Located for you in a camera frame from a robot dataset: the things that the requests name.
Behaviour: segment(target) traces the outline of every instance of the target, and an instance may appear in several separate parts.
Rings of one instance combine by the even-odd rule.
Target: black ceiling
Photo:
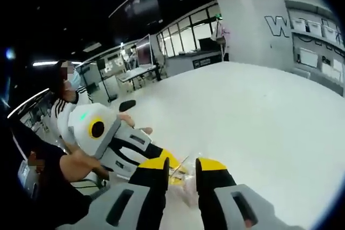
[[[83,61],[93,54],[82,51],[90,43],[100,42],[102,49],[114,46],[108,16],[124,1],[2,0],[1,34],[4,45],[16,50],[16,74],[22,75],[20,70],[39,60]],[[155,33],[209,1],[158,0],[163,23],[137,32],[132,39]]]

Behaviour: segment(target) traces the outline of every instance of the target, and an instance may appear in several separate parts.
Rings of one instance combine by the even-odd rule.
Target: green light
[[[82,121],[83,119],[85,119],[86,114],[87,114],[87,113],[84,113],[84,114],[80,117],[80,120],[81,120],[81,121]]]

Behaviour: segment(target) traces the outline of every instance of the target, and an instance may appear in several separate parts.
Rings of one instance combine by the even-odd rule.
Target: shelf
[[[312,34],[312,33],[310,33],[310,32],[298,31],[298,30],[295,30],[295,29],[291,29],[291,32],[292,32],[292,34],[297,34],[297,35],[301,35],[301,36],[306,36],[306,37],[313,38],[313,39],[315,39],[315,40],[322,41],[322,42],[324,42],[324,43],[327,43],[328,45],[331,45],[331,46],[337,48],[338,50],[341,50],[342,52],[345,52],[345,47],[339,45],[338,43],[335,43],[335,42],[333,42],[333,41],[330,41],[330,40],[326,39],[325,37],[321,37],[321,36]]]
[[[284,0],[284,2],[287,8],[293,8],[293,9],[298,9],[302,11],[317,13],[318,15],[324,16],[340,24],[338,18],[332,13],[332,11],[329,8],[325,6],[320,6],[317,4],[301,2],[301,1],[296,1],[296,0]]]

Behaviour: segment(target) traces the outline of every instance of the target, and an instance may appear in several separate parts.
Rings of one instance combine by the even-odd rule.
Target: white wall
[[[284,0],[217,0],[230,30],[230,60],[289,71],[293,42]],[[322,0],[300,0],[326,6]],[[286,23],[280,36],[269,23]]]

